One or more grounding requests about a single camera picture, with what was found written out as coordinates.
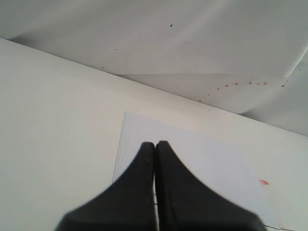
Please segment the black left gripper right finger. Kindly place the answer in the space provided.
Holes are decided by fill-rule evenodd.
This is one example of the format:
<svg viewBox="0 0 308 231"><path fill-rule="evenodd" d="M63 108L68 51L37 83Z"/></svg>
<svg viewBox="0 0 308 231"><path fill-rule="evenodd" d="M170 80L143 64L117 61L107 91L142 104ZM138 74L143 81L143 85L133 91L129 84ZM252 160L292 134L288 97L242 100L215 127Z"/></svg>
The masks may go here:
<svg viewBox="0 0 308 231"><path fill-rule="evenodd" d="M155 190L161 231L263 231L254 213L220 196L191 173L167 141L155 148Z"/></svg>

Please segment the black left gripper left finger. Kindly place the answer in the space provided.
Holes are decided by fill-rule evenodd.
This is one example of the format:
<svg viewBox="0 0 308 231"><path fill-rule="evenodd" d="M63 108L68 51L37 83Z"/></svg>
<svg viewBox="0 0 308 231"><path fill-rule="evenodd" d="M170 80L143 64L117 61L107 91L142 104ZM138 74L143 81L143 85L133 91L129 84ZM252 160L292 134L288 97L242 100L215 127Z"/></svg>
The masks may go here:
<svg viewBox="0 0 308 231"><path fill-rule="evenodd" d="M58 231L154 231L153 143L141 144L123 174L103 193L68 212Z"/></svg>

